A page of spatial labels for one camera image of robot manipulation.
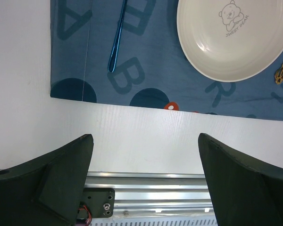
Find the cream round plate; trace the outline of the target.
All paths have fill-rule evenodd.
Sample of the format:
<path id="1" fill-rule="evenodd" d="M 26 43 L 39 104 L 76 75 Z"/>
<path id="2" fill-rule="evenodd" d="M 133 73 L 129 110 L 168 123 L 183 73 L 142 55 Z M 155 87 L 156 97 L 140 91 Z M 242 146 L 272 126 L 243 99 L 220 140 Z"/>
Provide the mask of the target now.
<path id="1" fill-rule="evenodd" d="M 176 23 L 190 64 L 215 81 L 251 78 L 283 52 L 283 0 L 181 0 Z"/>

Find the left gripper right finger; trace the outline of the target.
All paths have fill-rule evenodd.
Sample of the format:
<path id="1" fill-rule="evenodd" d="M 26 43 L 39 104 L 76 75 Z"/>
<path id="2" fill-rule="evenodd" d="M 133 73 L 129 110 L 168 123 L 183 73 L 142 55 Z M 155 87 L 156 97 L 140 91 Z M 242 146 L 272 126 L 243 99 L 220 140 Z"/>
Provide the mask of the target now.
<path id="1" fill-rule="evenodd" d="M 283 226 L 283 168 L 205 133 L 198 147 L 218 225 Z"/>

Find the blue letter placemat cloth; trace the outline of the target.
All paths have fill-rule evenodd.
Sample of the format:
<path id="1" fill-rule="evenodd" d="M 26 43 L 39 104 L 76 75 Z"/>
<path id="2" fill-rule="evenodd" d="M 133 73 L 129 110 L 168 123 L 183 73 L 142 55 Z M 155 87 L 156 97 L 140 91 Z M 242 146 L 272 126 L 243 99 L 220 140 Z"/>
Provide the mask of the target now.
<path id="1" fill-rule="evenodd" d="M 283 83 L 274 79 L 283 53 L 246 81 L 206 78 L 180 47 L 175 0 L 128 1 L 117 64 L 110 73 L 122 4 L 51 1 L 51 97 L 283 121 Z"/>

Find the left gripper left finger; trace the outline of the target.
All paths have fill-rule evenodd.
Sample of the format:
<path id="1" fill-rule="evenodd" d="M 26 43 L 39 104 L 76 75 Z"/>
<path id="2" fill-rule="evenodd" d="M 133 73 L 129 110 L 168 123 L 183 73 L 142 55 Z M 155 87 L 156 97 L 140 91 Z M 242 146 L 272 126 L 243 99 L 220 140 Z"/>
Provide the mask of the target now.
<path id="1" fill-rule="evenodd" d="M 93 137 L 0 170 L 0 226 L 73 226 L 93 152 Z"/>

